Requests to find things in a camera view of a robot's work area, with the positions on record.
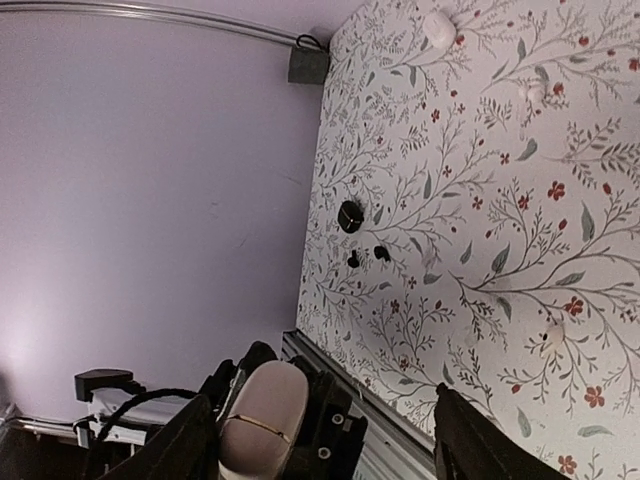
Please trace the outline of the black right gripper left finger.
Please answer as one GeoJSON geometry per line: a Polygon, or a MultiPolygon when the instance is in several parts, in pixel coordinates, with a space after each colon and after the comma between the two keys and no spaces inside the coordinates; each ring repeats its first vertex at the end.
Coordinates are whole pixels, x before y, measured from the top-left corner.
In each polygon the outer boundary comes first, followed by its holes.
{"type": "Polygon", "coordinates": [[[209,397],[198,394],[141,450],[100,479],[218,479],[218,453],[209,397]]]}

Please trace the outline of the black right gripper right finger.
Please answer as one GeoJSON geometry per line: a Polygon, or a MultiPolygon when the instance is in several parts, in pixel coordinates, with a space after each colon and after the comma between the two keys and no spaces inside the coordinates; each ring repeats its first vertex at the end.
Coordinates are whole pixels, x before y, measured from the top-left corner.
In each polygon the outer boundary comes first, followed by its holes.
{"type": "Polygon", "coordinates": [[[434,409],[438,479],[552,480],[563,474],[529,454],[458,391],[441,383],[434,409]]]}

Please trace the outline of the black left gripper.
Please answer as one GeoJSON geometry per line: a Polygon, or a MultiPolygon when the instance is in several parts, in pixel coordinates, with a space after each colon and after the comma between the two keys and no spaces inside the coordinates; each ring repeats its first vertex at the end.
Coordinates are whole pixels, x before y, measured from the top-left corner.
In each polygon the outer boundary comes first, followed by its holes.
{"type": "Polygon", "coordinates": [[[239,362],[223,361],[200,389],[211,401],[219,443],[219,428],[240,389],[257,367],[273,360],[298,367],[309,383],[303,423],[279,479],[353,478],[368,421],[351,414],[351,394],[338,384],[332,373],[316,369],[304,356],[282,360],[264,342],[254,342],[239,362]]]}

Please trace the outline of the white earbud charging case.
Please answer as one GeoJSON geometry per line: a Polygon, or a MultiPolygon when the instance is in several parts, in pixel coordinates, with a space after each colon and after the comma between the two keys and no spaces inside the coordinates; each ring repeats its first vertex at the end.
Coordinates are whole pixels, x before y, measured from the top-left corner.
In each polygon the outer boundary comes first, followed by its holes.
{"type": "Polygon", "coordinates": [[[279,360],[257,367],[219,428],[219,477],[281,478],[308,399],[309,383],[298,367],[279,360]]]}

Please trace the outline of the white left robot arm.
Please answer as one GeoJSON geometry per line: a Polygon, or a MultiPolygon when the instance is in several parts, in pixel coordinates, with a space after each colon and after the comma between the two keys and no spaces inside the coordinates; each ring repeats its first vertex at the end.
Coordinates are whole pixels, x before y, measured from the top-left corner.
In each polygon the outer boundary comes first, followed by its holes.
{"type": "Polygon", "coordinates": [[[74,387],[86,416],[62,423],[8,408],[1,424],[68,433],[87,451],[87,479],[350,479],[368,428],[332,373],[261,341],[196,391],[151,389],[121,369],[79,373],[74,387]]]}

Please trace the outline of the black round earbud case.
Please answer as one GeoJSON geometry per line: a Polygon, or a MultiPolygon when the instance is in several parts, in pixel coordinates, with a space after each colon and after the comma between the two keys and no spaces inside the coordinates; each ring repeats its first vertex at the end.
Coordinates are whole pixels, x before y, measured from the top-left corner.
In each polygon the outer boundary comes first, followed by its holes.
{"type": "Polygon", "coordinates": [[[338,210],[337,221],[345,233],[357,232],[364,221],[364,211],[361,205],[354,200],[345,200],[338,210]]]}

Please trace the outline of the small white oval case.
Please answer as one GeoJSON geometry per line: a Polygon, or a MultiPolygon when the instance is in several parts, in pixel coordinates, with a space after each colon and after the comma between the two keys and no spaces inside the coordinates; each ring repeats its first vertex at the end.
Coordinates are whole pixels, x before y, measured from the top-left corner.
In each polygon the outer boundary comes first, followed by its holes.
{"type": "Polygon", "coordinates": [[[426,38],[436,49],[446,50],[456,40],[456,26],[443,12],[433,12],[426,15],[423,27],[426,38]]]}

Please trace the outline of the white earbud with black dot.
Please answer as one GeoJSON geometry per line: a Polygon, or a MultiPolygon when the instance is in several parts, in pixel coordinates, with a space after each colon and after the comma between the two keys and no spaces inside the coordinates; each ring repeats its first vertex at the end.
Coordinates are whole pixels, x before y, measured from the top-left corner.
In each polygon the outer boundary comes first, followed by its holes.
{"type": "Polygon", "coordinates": [[[551,322],[542,334],[540,357],[548,358],[554,354],[563,344],[565,328],[563,322],[551,322]]]}

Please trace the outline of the black earbud left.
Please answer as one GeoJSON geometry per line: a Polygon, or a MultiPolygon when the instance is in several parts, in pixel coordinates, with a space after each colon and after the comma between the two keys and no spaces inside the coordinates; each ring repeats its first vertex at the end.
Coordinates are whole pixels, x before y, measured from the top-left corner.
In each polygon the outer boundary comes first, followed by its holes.
{"type": "Polygon", "coordinates": [[[352,269],[356,269],[360,266],[360,260],[359,260],[358,252],[356,250],[351,251],[351,255],[347,260],[347,264],[352,269]]]}

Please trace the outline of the black earbud right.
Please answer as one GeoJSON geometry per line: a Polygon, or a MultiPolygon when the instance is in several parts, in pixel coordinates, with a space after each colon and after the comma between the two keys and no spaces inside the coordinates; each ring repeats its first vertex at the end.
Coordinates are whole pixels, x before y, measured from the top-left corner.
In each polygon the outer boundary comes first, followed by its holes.
{"type": "Polygon", "coordinates": [[[376,246],[373,252],[375,258],[378,260],[384,260],[385,262],[389,262],[391,260],[388,250],[382,245],[376,246]]]}

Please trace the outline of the floral patterned table mat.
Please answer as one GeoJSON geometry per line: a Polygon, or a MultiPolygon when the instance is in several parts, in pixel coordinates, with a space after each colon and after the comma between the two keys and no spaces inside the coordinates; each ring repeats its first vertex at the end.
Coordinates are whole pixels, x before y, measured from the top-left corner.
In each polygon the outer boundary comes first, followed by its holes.
{"type": "Polygon", "coordinates": [[[369,1],[331,51],[298,328],[425,436],[443,383],[569,478],[637,478],[638,3],[369,1]]]}

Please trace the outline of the grey mug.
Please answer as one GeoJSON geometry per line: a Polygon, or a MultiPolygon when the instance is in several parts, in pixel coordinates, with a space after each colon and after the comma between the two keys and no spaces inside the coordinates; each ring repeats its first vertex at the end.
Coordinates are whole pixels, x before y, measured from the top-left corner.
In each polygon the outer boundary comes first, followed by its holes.
{"type": "Polygon", "coordinates": [[[330,51],[310,34],[301,34],[291,48],[287,81],[300,85],[323,85],[330,68],[330,51]]]}

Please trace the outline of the left aluminium frame post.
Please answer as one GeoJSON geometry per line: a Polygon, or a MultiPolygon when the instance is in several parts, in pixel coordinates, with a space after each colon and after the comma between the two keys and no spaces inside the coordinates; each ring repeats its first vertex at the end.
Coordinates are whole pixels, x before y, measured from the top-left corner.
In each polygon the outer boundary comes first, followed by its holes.
{"type": "Polygon", "coordinates": [[[268,43],[293,47],[298,34],[220,14],[136,2],[111,1],[2,1],[2,14],[78,14],[151,21],[220,31],[268,43]]]}

